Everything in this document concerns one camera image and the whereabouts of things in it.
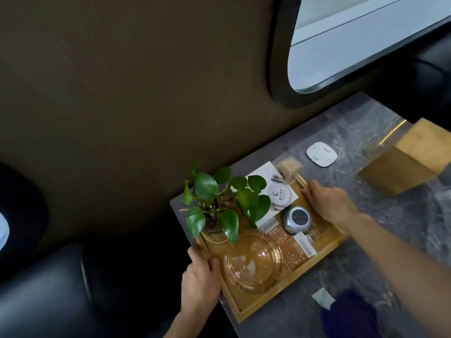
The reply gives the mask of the person's left hand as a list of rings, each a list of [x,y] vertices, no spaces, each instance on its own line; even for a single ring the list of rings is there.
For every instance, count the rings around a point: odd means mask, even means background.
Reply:
[[[221,293],[221,279],[211,278],[209,260],[197,246],[188,249],[191,263],[182,276],[181,309],[212,313]]]

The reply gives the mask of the wooden serving tray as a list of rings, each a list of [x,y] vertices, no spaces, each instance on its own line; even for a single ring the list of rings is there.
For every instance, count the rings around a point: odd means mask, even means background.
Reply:
[[[201,233],[196,237],[196,242],[199,245],[201,251],[207,258],[216,257],[221,262],[222,273],[222,294],[226,299],[234,317],[238,323],[243,322],[246,318],[258,311],[276,295],[282,292],[296,279],[307,273],[312,267],[318,264],[322,259],[339,247],[345,242],[349,235],[342,232],[339,228],[333,224],[322,219],[315,210],[308,203],[307,199],[302,193],[302,189],[307,187],[307,182],[299,174],[296,181],[291,185],[299,198],[294,202],[294,205],[300,205],[306,208],[313,219],[313,225],[306,235],[313,242],[313,246],[317,250],[317,254],[298,267],[294,272],[290,272],[286,267],[284,261],[282,265],[281,273],[277,279],[277,284],[265,293],[254,294],[246,292],[236,286],[230,281],[225,272],[224,267],[224,255],[225,250],[231,244],[227,239],[221,241],[214,241]],[[251,226],[245,216],[238,210],[240,226],[239,234],[248,229],[256,229]]]

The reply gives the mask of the white object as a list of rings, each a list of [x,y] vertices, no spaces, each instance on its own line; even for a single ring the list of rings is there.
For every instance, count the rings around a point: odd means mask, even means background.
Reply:
[[[0,212],[0,251],[5,247],[10,234],[10,227],[6,217]]]

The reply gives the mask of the person's left forearm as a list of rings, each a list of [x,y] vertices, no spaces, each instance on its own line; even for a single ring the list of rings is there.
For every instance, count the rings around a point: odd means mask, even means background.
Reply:
[[[181,309],[163,338],[198,338],[210,314]]]

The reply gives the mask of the purple cloth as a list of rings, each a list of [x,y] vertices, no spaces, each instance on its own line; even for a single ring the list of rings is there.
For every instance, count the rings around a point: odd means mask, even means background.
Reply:
[[[382,338],[375,307],[351,288],[329,309],[321,308],[320,316],[327,338]]]

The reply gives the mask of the white card with round print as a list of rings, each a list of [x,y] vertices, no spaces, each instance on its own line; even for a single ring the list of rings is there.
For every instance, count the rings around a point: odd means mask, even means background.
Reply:
[[[262,227],[298,199],[272,162],[266,162],[245,177],[232,178],[230,190],[255,228]]]

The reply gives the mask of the rounded window with black frame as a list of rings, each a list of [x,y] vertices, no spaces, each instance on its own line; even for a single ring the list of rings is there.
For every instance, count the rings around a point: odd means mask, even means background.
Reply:
[[[451,0],[274,0],[266,85],[308,106],[451,30]]]

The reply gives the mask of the golden wooden box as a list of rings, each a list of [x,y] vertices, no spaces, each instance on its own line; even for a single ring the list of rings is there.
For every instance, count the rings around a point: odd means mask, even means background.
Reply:
[[[359,175],[386,196],[396,196],[437,177],[451,164],[451,131],[420,119]]]

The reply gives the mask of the green potted plant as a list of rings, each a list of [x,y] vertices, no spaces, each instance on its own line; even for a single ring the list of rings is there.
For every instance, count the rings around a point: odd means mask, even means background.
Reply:
[[[199,164],[190,169],[192,180],[185,180],[182,203],[187,212],[186,225],[196,238],[204,233],[213,239],[223,234],[231,243],[237,243],[240,220],[236,205],[248,221],[256,227],[257,221],[269,212],[272,202],[263,194],[267,182],[263,176],[231,177],[228,166],[219,168],[213,176],[198,172]]]

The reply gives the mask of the white square pad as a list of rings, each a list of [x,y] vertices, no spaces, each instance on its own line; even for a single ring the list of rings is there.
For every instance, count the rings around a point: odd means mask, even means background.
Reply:
[[[324,142],[316,142],[306,150],[307,157],[321,168],[326,168],[333,164],[338,158],[338,154]]]

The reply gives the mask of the person's right forearm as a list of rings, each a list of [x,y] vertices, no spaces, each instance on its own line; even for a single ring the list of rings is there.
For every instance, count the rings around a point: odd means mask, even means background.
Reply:
[[[451,338],[451,268],[357,212],[344,230],[365,251],[405,308],[433,337]]]

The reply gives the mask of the small brown dotted packet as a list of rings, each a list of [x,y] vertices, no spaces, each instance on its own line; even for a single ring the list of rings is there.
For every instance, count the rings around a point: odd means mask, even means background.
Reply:
[[[260,231],[271,237],[278,245],[283,244],[292,237],[292,235],[286,232],[276,216],[263,224],[260,227]]]

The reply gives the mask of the black leather seat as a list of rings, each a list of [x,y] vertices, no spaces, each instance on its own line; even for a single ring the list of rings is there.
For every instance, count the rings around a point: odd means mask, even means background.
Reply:
[[[0,162],[0,338],[154,338],[180,306],[182,262],[138,231],[34,255],[50,223],[37,186]]]

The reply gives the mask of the clear glass ashtray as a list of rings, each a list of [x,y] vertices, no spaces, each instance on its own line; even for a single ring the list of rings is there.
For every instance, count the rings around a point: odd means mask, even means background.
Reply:
[[[276,241],[256,229],[239,234],[236,243],[225,250],[226,275],[249,293],[265,293],[275,286],[282,265],[282,253]]]

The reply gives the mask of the person's right hand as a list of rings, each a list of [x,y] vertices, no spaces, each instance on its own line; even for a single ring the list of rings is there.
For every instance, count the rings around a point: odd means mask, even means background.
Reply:
[[[349,223],[360,214],[348,194],[341,188],[324,187],[318,181],[312,180],[303,190],[311,190],[316,193],[319,209],[315,211],[324,220],[341,230],[345,231]]]

